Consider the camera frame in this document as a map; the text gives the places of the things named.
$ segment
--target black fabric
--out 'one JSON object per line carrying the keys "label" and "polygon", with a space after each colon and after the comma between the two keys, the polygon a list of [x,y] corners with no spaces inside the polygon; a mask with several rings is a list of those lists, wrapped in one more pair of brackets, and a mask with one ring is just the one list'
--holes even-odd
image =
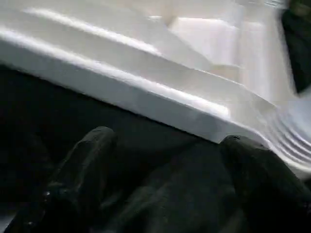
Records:
{"label": "black fabric", "polygon": [[252,232],[311,231],[311,192],[277,155],[239,136],[220,148]]}
{"label": "black fabric", "polygon": [[300,93],[311,84],[311,23],[287,10],[282,16],[282,24],[294,82]]}
{"label": "black fabric", "polygon": [[35,200],[18,212],[5,232],[87,232],[102,201],[115,139],[114,132],[107,127],[89,132],[58,165]]}
{"label": "black fabric", "polygon": [[236,219],[244,226],[217,145],[5,67],[0,81],[1,99],[13,93],[23,103],[55,165],[99,125],[118,135],[92,231],[217,232]]}

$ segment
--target white plastic tray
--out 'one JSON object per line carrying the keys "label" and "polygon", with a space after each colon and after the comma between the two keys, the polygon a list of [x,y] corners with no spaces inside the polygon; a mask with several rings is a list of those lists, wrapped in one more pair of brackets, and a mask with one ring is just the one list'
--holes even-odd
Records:
{"label": "white plastic tray", "polygon": [[269,145],[267,116],[296,99],[280,12],[242,0],[3,0],[0,61],[216,143]]}

